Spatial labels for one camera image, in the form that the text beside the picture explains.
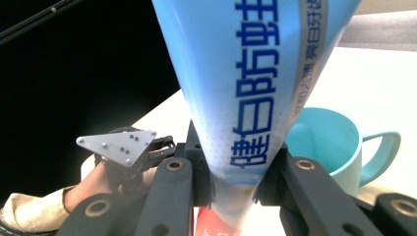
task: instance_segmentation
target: mounting hole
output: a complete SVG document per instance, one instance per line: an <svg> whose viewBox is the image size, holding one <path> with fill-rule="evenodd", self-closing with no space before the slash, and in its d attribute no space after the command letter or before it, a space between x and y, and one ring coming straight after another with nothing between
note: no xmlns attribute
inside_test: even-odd
<svg viewBox="0 0 417 236"><path fill-rule="evenodd" d="M168 233L169 227L165 224L156 224L151 231L152 236L165 236Z"/></svg>
<svg viewBox="0 0 417 236"><path fill-rule="evenodd" d="M166 168L169 170L179 170L182 168L182 166L183 166L183 163L178 160L173 160L166 164Z"/></svg>
<svg viewBox="0 0 417 236"><path fill-rule="evenodd" d="M360 228L358 228L356 225L351 223L345 223L343 224L343 230L352 236L362 236L364 233Z"/></svg>
<svg viewBox="0 0 417 236"><path fill-rule="evenodd" d="M97 200L90 203L85 210L87 217L99 217L110 209L111 203L107 200Z"/></svg>
<svg viewBox="0 0 417 236"><path fill-rule="evenodd" d="M402 214L417 217L417 206L414 203L403 199L394 199L390 201L390 204L395 210Z"/></svg>
<svg viewBox="0 0 417 236"><path fill-rule="evenodd" d="M295 162L295 164L301 168L301 169L305 169L305 170L312 170L316 168L316 165L313 164L313 162L309 161L309 160L297 160Z"/></svg>

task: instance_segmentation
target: blue tube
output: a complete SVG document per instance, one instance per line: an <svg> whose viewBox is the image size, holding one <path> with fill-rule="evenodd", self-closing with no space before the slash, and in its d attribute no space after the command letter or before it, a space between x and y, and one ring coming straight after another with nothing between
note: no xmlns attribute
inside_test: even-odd
<svg viewBox="0 0 417 236"><path fill-rule="evenodd" d="M212 173L213 208L235 224L359 0L152 3Z"/></svg>

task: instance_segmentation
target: light blue mug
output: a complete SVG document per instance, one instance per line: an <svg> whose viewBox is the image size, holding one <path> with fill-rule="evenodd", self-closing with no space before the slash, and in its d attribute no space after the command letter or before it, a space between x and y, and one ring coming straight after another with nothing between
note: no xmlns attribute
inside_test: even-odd
<svg viewBox="0 0 417 236"><path fill-rule="evenodd" d="M362 164L362 144L382 138L374 156ZM358 127L336 111L306 107L285 138L292 156L320 163L335 182L351 196L388 169L395 159L401 136L394 131L362 137Z"/></svg>

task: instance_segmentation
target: mug handle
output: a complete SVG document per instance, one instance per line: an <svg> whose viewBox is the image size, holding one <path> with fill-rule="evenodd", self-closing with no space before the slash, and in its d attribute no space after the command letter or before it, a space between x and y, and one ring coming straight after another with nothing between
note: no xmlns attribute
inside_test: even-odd
<svg viewBox="0 0 417 236"><path fill-rule="evenodd" d="M401 136L395 131L377 133L363 138L363 143L382 137L380 146L371 160L362 167L360 186L364 186L383 174L395 159Z"/></svg>

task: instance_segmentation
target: silver metal plate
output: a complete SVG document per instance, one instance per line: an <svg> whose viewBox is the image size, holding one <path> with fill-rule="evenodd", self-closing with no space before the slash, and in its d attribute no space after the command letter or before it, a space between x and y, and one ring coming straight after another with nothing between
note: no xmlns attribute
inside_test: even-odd
<svg viewBox="0 0 417 236"><path fill-rule="evenodd" d="M156 136L152 131L135 131L77 138L77 145L126 167L132 166Z"/></svg>

